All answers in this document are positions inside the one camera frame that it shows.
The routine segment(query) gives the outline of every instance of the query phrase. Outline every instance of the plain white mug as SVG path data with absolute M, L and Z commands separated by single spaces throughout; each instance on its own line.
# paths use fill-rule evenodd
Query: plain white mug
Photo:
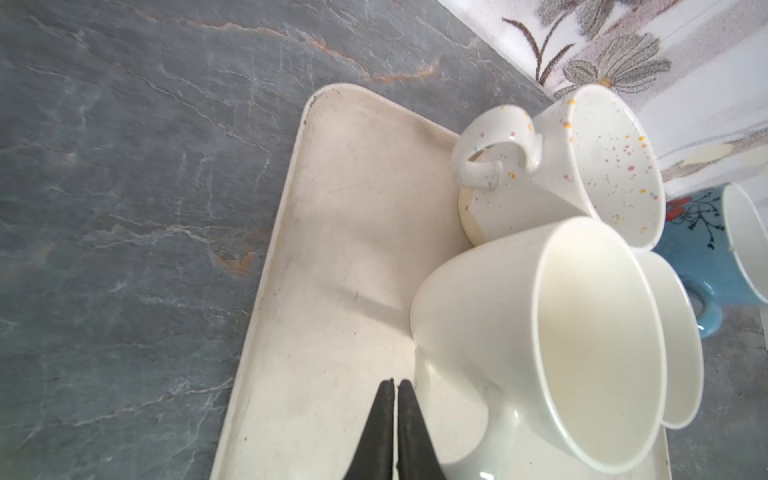
M 654 444 L 667 388 L 656 303 L 635 255 L 604 223 L 574 217 L 449 260 L 419 287 L 411 330 L 439 372 L 467 379 L 488 427 L 449 478 L 509 478 L 520 421 L 606 473 Z M 425 381 L 415 376 L 417 392 Z
M 661 424 L 688 426 L 699 411 L 704 389 L 704 357 L 694 308 L 674 268 L 654 252 L 637 255 L 659 309 L 667 351 L 667 404 Z
M 588 215 L 644 252 L 664 227 L 650 142 L 630 108 L 600 85 L 578 88 L 532 119 L 512 105 L 492 108 L 464 130 L 451 168 L 474 245 Z

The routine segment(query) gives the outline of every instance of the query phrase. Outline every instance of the gray marble countertop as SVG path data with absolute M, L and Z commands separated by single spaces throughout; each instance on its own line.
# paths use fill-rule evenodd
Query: gray marble countertop
M 207 478 L 305 102 L 550 101 L 435 0 L 0 5 L 0 478 Z

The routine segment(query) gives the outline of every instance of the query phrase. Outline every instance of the white mug handle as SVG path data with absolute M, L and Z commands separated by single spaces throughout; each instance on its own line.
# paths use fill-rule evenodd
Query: white mug handle
M 421 348 L 416 349 L 416 371 L 414 385 L 416 398 L 423 416 L 428 412 L 430 377 L 436 374 L 436 369 Z M 472 383 L 478 394 L 488 407 L 488 426 L 478 446 L 466 457 L 457 462 L 442 464 L 443 472 L 449 480 L 508 480 L 511 478 L 510 455 L 511 444 L 515 441 L 521 416 L 513 409 L 500 390 L 494 386 L 478 386 Z
M 504 175 L 502 162 L 470 159 L 497 144 L 517 144 L 523 151 L 527 172 L 535 171 L 541 164 L 541 134 L 536 133 L 531 117 L 520 107 L 501 105 L 473 120 L 456 142 L 451 154 L 456 183 L 477 190 L 495 190 Z

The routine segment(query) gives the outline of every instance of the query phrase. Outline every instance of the speckled mug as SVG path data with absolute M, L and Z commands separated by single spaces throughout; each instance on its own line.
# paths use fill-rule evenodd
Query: speckled mug
M 454 147 L 458 209 L 474 245 L 587 215 L 636 253 L 664 228 L 664 189 L 640 122 L 612 91 L 579 88 L 535 118 L 502 105 L 476 118 Z

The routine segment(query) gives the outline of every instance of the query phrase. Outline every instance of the tray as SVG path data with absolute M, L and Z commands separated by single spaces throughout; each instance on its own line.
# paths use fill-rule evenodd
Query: tray
M 379 382 L 413 377 L 415 290 L 471 247 L 448 168 L 457 137 L 351 84 L 307 102 L 212 480 L 344 476 Z M 433 379 L 420 402 L 441 461 L 477 444 L 476 399 Z M 525 427 L 510 452 L 517 478 L 671 478 L 663 429 L 615 477 Z

